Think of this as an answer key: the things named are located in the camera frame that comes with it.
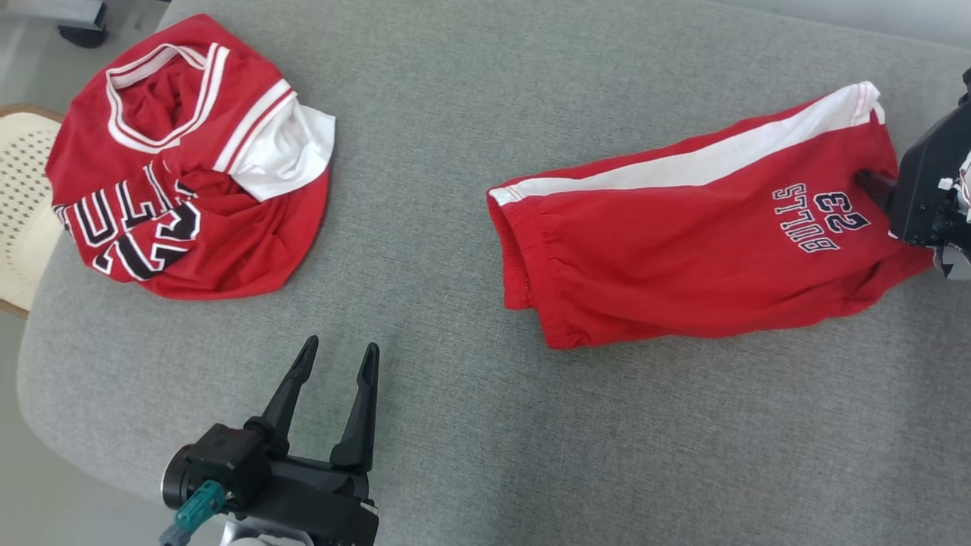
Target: gray fabric surface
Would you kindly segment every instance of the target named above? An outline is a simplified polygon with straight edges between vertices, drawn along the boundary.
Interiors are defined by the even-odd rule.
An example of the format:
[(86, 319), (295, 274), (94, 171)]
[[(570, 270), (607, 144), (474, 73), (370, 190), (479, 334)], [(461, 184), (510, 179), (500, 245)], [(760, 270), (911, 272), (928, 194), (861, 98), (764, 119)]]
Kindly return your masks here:
[(326, 457), (382, 348), (381, 544), (971, 542), (971, 286), (928, 274), (815, 327), (553, 352), (502, 308), (485, 204), (865, 79), (904, 149), (971, 52), (695, 2), (177, 0), (166, 20), (198, 12), (337, 116), (326, 221), (283, 290), (211, 303), (113, 284), (60, 241), (18, 381), (67, 460), (158, 500), (175, 450), (260, 411), (313, 333), (299, 456)]

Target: red fabric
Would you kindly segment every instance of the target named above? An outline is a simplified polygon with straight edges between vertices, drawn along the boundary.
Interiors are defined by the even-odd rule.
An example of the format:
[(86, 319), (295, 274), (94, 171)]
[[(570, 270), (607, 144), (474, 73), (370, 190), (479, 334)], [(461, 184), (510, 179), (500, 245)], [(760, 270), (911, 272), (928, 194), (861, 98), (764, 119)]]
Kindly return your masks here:
[[(292, 90), (271, 62), (204, 15), (150, 36), (105, 70), (151, 64), (159, 56), (152, 52), (162, 44), (188, 48), (202, 59), (218, 50), (213, 44), (228, 49), (221, 82), (210, 79), (216, 93), (211, 112), (198, 126), (174, 131), (193, 119), (207, 96), (201, 90), (203, 71), (174, 55), (146, 78), (117, 85), (122, 118), (131, 129), (120, 131), (156, 141), (171, 134), (168, 141), (175, 143), (158, 151), (134, 149), (109, 130), (112, 102), (106, 85), (112, 80), (102, 71), (72, 102), (54, 143), (47, 168), (54, 210), (84, 263), (116, 281), (140, 282), (179, 299), (277, 290), (313, 243), (328, 173), (260, 203), (214, 169), (220, 154), (239, 152), (231, 139), (234, 131), (254, 126), (280, 102), (263, 104), (260, 98), (281, 86), (288, 96)], [(85, 228), (103, 232), (104, 239), (88, 241)]]
[[(810, 104), (661, 150), (502, 187), (534, 178), (580, 180), (696, 152)], [(705, 186), (565, 191), (504, 206), (489, 197), (503, 248), (506, 307), (535, 308), (555, 349), (667, 334), (722, 337), (858, 313), (931, 263), (928, 249), (887, 236), (886, 216), (854, 183), (860, 169), (897, 175), (893, 146), (876, 113), (869, 123), (822, 134)], [(850, 203), (833, 197), (816, 203), (816, 195), (831, 192), (845, 193)], [(805, 208), (795, 200), (799, 195), (806, 196)], [(861, 214), (869, 224), (833, 232), (820, 206)], [(793, 229), (811, 234), (818, 224), (824, 234), (816, 239), (839, 249), (814, 246), (812, 238), (799, 242), (814, 252), (800, 248), (781, 226), (805, 220), (800, 214), (814, 221)], [(832, 222), (842, 229), (843, 221)]]

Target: white sleeve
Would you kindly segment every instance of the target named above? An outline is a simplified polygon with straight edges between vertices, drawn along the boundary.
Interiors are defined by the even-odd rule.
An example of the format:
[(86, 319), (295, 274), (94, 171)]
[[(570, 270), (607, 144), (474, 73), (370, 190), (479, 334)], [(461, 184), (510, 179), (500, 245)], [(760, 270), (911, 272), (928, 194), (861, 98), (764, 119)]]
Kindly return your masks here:
[(228, 173), (258, 201), (300, 189), (327, 169), (335, 119), (288, 99), (262, 120)]

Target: white plastic part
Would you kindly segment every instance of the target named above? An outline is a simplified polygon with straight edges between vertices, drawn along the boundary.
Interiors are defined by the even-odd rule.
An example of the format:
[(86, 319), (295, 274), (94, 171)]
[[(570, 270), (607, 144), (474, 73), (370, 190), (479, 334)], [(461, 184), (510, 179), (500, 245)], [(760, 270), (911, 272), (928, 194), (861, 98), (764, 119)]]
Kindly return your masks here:
[(36, 114), (0, 118), (0, 299), (27, 311), (63, 231), (44, 174), (59, 128)]

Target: teal cable connector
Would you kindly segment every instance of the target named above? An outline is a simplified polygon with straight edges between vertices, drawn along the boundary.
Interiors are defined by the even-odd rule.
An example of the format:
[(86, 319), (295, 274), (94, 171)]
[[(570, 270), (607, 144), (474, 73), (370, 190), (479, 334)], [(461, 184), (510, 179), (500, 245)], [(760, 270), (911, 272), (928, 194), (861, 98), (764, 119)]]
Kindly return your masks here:
[(222, 486), (207, 480), (176, 512), (176, 523), (158, 538), (159, 546), (185, 546), (192, 539), (192, 534), (221, 512), (225, 504), (226, 493)]

